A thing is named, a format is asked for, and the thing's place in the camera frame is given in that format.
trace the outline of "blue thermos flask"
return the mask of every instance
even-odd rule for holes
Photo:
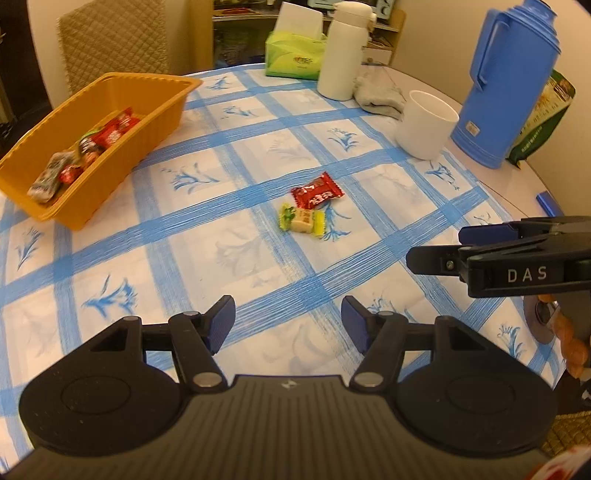
[[[556,14],[541,0],[489,10],[470,68],[474,81],[452,140],[499,168],[535,107],[560,54]]]

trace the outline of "wrapped candy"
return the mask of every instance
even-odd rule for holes
[[[90,167],[105,151],[92,139],[99,131],[88,132],[78,143],[80,161],[84,169]]]
[[[91,139],[101,148],[107,150],[112,147],[118,139],[121,138],[122,133],[117,126],[119,122],[116,118],[107,123],[97,134],[92,135]]]
[[[39,203],[47,203],[59,189],[61,182],[59,175],[65,166],[74,163],[74,152],[59,152],[54,154],[47,167],[27,191],[27,195]]]
[[[324,235],[325,215],[320,210],[307,210],[281,205],[279,210],[279,227],[281,230],[302,233],[312,233],[315,236]]]
[[[76,179],[84,173],[84,168],[79,165],[68,165],[59,176],[60,182],[66,185],[72,185]]]
[[[328,172],[324,172],[303,187],[291,189],[291,194],[295,198],[295,204],[298,208],[312,210],[316,206],[333,198],[340,198],[344,195],[343,191],[330,178]]]
[[[139,118],[134,117],[133,114],[133,109],[129,107],[117,115],[117,130],[121,132],[121,135],[126,134],[139,123]]]

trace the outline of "red candy wrapper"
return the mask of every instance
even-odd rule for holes
[[[118,125],[118,120],[114,118],[108,124],[106,124],[100,130],[100,132],[98,132],[96,135],[93,135],[92,140],[94,140],[98,146],[107,150],[107,148],[112,147],[122,136],[121,132],[117,128]]]
[[[129,107],[117,116],[117,130],[121,132],[121,135],[126,134],[139,123],[139,118],[134,117],[133,114],[133,109]]]
[[[78,165],[68,165],[64,168],[59,176],[62,183],[66,185],[72,185],[76,179],[84,173],[84,169]]]
[[[340,198],[344,195],[343,190],[335,183],[327,172],[324,172],[310,184],[303,187],[291,189],[291,194],[296,199],[298,208],[313,210],[326,200]]]

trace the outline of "green tissue box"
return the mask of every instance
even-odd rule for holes
[[[271,32],[265,48],[266,73],[272,77],[317,80],[326,48],[321,40],[289,32]]]

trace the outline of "blue checkered tablecloth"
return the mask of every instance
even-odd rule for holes
[[[18,417],[24,385],[126,314],[165,322],[238,306],[216,356],[237,373],[341,374],[361,361],[340,324],[352,294],[413,322],[454,315],[554,385],[558,344],[539,345],[521,299],[473,300],[451,277],[417,277],[408,249],[457,242],[466,225],[509,219],[448,151],[418,161],[392,139],[396,121],[315,82],[266,77],[249,65],[199,74],[178,130],[152,152],[80,232],[0,208],[0,471],[30,450]],[[282,202],[328,171],[345,192],[323,206],[322,239],[284,233]],[[428,362],[408,353],[402,374]],[[149,352],[171,371],[170,354]]]

